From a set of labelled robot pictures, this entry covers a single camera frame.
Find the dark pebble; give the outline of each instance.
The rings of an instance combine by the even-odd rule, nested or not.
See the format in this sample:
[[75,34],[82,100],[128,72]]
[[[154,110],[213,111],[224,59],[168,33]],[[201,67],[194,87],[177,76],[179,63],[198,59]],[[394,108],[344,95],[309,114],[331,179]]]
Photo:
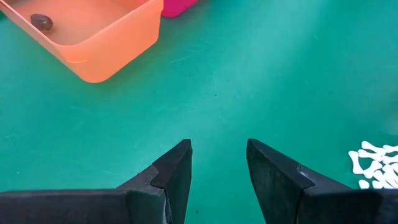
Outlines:
[[40,31],[48,31],[53,27],[51,18],[41,14],[31,15],[30,22]]

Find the orange plastic container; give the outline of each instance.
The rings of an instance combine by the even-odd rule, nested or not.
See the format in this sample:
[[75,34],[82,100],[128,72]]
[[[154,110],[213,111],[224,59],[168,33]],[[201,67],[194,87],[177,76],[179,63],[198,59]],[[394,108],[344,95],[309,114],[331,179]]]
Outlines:
[[[153,45],[163,0],[0,0],[0,10],[86,82],[102,82]],[[53,20],[50,32],[30,15]]]

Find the green mat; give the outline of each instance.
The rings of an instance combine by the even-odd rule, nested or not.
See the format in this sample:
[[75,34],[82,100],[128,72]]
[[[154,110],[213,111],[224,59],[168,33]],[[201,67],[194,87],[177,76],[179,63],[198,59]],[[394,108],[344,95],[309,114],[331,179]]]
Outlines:
[[81,81],[0,18],[0,190],[115,187],[183,138],[186,223],[264,223],[258,140],[358,188],[347,152],[398,144],[398,1],[202,0],[151,49]]

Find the teal surface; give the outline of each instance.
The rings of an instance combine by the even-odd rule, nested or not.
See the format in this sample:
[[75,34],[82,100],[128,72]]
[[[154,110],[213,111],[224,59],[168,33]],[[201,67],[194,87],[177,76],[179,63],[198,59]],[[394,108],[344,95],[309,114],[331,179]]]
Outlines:
[[357,188],[347,152],[398,144],[397,10],[202,0],[162,19],[158,43],[98,85],[2,15],[0,190],[116,187],[183,138],[189,224],[264,223],[248,138]]

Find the pink container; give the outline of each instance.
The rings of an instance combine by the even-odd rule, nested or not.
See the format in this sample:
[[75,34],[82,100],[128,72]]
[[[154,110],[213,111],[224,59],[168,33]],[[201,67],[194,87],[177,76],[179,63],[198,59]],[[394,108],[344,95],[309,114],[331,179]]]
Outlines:
[[177,17],[189,7],[193,6],[198,0],[164,0],[162,16]]

